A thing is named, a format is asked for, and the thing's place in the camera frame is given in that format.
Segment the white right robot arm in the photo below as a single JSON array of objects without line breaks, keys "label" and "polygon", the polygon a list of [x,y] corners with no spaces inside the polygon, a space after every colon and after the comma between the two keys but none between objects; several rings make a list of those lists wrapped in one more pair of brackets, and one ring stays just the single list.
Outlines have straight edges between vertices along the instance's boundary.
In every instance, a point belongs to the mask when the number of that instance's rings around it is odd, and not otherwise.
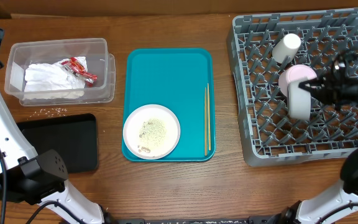
[{"label": "white right robot arm", "polygon": [[[355,50],[345,50],[335,57],[331,71],[314,79],[289,83],[287,102],[292,118],[305,119],[302,106],[314,98],[340,110],[344,105],[358,105],[358,78],[349,76],[351,62],[358,60]],[[318,196],[298,201],[269,223],[335,223],[358,211],[358,149],[343,163],[340,179]]]}]

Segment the pale green cup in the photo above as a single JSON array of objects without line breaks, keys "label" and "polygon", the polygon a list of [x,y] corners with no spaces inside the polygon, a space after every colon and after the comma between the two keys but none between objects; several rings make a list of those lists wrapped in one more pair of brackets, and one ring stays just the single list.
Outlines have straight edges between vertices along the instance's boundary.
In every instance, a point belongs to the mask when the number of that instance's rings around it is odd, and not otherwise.
[{"label": "pale green cup", "polygon": [[301,39],[296,34],[287,34],[272,50],[272,57],[277,63],[283,63],[286,56],[292,60],[301,46]]}]

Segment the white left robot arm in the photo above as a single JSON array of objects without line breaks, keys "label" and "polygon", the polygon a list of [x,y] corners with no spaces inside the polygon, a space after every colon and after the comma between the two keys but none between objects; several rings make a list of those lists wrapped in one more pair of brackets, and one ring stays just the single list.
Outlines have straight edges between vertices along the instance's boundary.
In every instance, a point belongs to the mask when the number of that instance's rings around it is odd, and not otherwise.
[{"label": "white left robot arm", "polygon": [[[0,29],[0,46],[4,31]],[[27,202],[44,208],[67,223],[115,223],[99,204],[88,200],[68,179],[62,157],[50,149],[38,154],[21,133],[0,92],[0,222],[6,218],[7,202]]]}]

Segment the red snack wrapper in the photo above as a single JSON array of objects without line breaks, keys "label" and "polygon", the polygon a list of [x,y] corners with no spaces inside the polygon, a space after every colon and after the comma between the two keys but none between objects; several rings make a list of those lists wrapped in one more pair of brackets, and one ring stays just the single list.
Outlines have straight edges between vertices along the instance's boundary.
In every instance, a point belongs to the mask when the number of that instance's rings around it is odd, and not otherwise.
[{"label": "red snack wrapper", "polygon": [[62,68],[73,76],[83,80],[92,85],[98,77],[92,73],[87,72],[87,69],[74,57],[64,60],[61,64]]}]

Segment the grey small saucer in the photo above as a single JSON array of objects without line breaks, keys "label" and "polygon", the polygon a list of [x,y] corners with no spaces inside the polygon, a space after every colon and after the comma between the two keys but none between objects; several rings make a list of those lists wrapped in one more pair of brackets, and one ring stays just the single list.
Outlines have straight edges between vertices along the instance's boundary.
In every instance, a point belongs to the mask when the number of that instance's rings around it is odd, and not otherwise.
[{"label": "grey small saucer", "polygon": [[310,92],[303,90],[299,84],[304,80],[295,80],[288,84],[288,115],[293,119],[309,120],[311,113]]}]

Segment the pink plastic bowl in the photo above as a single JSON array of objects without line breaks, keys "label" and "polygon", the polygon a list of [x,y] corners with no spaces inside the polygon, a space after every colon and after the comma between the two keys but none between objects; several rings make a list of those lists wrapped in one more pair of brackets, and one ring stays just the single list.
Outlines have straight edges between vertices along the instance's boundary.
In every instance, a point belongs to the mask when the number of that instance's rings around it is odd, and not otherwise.
[{"label": "pink plastic bowl", "polygon": [[278,86],[284,96],[288,96],[288,86],[291,82],[296,80],[308,80],[317,77],[316,72],[309,66],[306,65],[294,65],[289,69],[285,70],[278,79]]}]

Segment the white napkin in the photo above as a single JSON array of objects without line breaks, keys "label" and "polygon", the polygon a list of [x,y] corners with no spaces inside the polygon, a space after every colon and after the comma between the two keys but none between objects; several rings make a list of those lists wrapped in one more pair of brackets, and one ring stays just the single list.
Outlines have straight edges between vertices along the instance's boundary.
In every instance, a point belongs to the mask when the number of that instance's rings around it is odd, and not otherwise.
[{"label": "white napkin", "polygon": [[24,99],[66,98],[72,89],[65,88],[65,74],[55,64],[31,64],[25,70]]},{"label": "white napkin", "polygon": [[[75,57],[75,59],[82,66],[84,66],[85,70],[88,70],[86,57]],[[72,73],[70,73],[67,69],[63,67],[62,63],[66,60],[68,60],[68,58],[65,58],[55,63],[55,65],[60,67],[63,70],[63,73],[65,74],[65,88],[72,89],[72,90],[83,89],[85,87],[85,81],[74,76]],[[84,91],[72,91],[67,94],[66,98],[76,99],[82,97],[84,94],[85,94]]]}]

